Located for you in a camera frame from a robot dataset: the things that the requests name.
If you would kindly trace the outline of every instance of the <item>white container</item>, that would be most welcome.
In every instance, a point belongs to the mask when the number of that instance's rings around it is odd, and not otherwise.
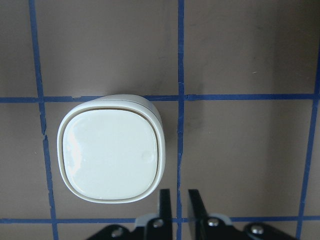
[[[78,197],[104,204],[145,198],[165,168],[165,138],[156,107],[136,95],[84,102],[57,134],[60,173]]]

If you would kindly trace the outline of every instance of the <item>blue grid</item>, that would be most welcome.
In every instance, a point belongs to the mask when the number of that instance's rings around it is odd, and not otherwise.
[[[181,185],[181,163],[183,159],[183,140],[184,140],[184,104],[185,101],[226,101],[226,100],[312,100],[312,113],[310,120],[307,153],[305,159],[304,175],[300,195],[298,216],[261,216],[261,217],[231,217],[233,222],[284,222],[296,221],[296,237],[299,239],[302,232],[304,221],[320,221],[320,215],[304,215],[306,196],[308,189],[309,173],[312,161],[312,151],[316,130],[318,105],[320,100],[320,48],[318,53],[316,79],[314,93],[311,94],[190,94],[185,95],[184,84],[184,0],[178,0],[178,95],[145,95],[150,101],[174,101],[178,102],[178,126],[177,126],[177,202],[176,215],[172,221],[177,223],[177,240],[182,239],[182,223],[187,223],[188,219],[182,217],[182,203],[180,195]],[[86,102],[102,96],[44,96],[40,54],[37,34],[35,0],[29,0],[29,14],[32,35],[35,80],[38,97],[0,97],[0,103],[37,103],[40,112],[41,132],[43,135],[43,152],[46,170],[46,180],[48,188],[48,198],[50,204],[49,219],[17,219],[2,218],[0,224],[51,224],[54,240],[59,240],[57,224],[124,224],[134,223],[135,218],[77,218],[77,219],[58,219],[56,218],[56,208],[53,193],[53,181],[51,174],[51,161],[49,153],[49,142],[46,134],[46,108],[45,103],[67,103],[67,102]]]

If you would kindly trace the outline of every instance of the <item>container lid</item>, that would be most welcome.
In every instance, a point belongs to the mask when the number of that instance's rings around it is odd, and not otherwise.
[[[91,202],[121,202],[142,195],[157,174],[157,134],[145,116],[131,110],[76,114],[65,125],[61,148],[64,181]]]

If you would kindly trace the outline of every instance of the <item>screw head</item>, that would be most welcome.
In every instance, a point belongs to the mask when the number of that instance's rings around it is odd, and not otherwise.
[[[118,227],[117,229],[113,230],[111,233],[111,237],[118,238],[122,234],[124,234],[124,230],[121,227]]]
[[[261,235],[264,233],[264,228],[260,225],[252,225],[251,232],[253,234]]]
[[[215,217],[212,217],[212,218],[209,218],[208,219],[208,225],[210,227],[216,227],[219,225],[219,219],[218,218],[215,218]]]
[[[164,221],[162,219],[156,219],[153,221],[154,228],[161,228],[164,225]]]

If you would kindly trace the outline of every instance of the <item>white lid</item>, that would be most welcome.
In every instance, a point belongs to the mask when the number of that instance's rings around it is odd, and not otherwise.
[[[142,114],[85,103],[85,111],[76,108],[58,133],[60,172],[68,188],[96,203],[128,203],[149,195],[164,169],[162,127],[159,131],[161,124],[152,123],[157,117],[148,109]]]

